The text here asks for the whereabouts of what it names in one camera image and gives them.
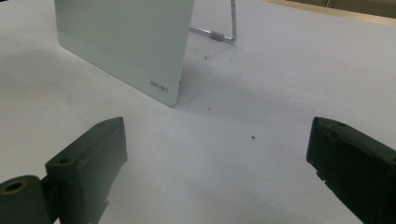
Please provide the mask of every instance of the black plastic part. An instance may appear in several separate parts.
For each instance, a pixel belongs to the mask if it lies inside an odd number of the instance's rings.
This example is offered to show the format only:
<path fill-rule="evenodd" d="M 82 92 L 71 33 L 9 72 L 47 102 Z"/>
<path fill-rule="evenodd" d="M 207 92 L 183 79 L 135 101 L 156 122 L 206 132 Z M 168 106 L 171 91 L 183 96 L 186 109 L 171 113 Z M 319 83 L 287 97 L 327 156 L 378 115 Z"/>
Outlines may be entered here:
<path fill-rule="evenodd" d="M 396 151 L 344 123 L 315 118 L 306 158 L 363 223 L 396 223 Z"/>
<path fill-rule="evenodd" d="M 126 161 L 122 118 L 96 124 L 52 158 L 46 168 L 50 182 L 61 192 L 61 223 L 98 223 Z"/>
<path fill-rule="evenodd" d="M 127 161 L 122 118 L 96 124 L 32 175 L 0 184 L 0 224 L 96 224 Z"/>
<path fill-rule="evenodd" d="M 0 223 L 52 223 L 36 176 L 20 176 L 0 185 Z"/>

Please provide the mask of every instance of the logo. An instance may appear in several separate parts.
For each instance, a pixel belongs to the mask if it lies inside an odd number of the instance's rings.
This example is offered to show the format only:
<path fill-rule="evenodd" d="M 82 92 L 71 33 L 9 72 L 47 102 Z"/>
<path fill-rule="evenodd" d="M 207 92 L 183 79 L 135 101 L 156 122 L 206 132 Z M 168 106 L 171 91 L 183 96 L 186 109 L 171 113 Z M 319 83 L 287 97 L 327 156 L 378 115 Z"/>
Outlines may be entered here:
<path fill-rule="evenodd" d="M 163 92 L 165 92 L 165 93 L 168 93 L 168 89 L 167 89 L 165 86 L 163 86 L 163 85 L 161 85 L 161 84 L 158 84 L 158 83 L 156 83 L 155 81 L 150 81 L 149 84 L 150 84 L 151 86 L 157 88 L 157 89 L 160 90 L 160 91 L 163 91 Z"/>

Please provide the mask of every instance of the white panel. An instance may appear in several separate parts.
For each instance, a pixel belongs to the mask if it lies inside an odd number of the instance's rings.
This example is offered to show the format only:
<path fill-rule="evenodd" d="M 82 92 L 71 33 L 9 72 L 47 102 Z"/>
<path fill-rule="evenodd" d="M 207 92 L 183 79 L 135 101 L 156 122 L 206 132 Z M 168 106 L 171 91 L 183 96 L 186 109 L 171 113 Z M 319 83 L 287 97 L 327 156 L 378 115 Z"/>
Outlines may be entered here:
<path fill-rule="evenodd" d="M 193 0 L 55 0 L 61 46 L 173 105 Z"/>

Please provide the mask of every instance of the metal stand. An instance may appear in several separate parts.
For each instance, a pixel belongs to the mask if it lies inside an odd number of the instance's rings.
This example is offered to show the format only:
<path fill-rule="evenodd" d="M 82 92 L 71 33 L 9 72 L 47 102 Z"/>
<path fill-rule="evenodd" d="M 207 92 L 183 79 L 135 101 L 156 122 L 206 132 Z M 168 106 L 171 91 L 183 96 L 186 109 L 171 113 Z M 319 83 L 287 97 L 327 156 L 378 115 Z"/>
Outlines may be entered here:
<path fill-rule="evenodd" d="M 233 20 L 233 36 L 228 37 L 222 33 L 216 31 L 207 31 L 198 27 L 190 26 L 190 31 L 196 33 L 198 35 L 204 35 L 211 39 L 217 40 L 219 42 L 225 42 L 228 44 L 232 44 L 236 41 L 237 33 L 236 33 L 236 5 L 235 0 L 231 0 L 231 17 Z"/>

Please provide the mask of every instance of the white table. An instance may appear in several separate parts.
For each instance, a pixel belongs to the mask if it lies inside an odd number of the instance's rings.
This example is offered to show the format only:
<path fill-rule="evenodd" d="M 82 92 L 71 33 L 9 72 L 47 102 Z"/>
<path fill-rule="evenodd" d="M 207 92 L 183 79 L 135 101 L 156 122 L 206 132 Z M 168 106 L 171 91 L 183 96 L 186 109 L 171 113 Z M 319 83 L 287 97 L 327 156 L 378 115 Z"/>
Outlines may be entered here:
<path fill-rule="evenodd" d="M 194 25 L 224 30 L 227 6 L 197 1 Z M 234 46 L 190 35 L 169 108 L 59 47 L 52 1 L 0 3 L 0 181 L 43 177 L 123 116 L 130 159 L 101 223 L 360 223 L 305 161 L 310 125 L 396 148 L 396 28 L 253 0 L 238 25 Z"/>

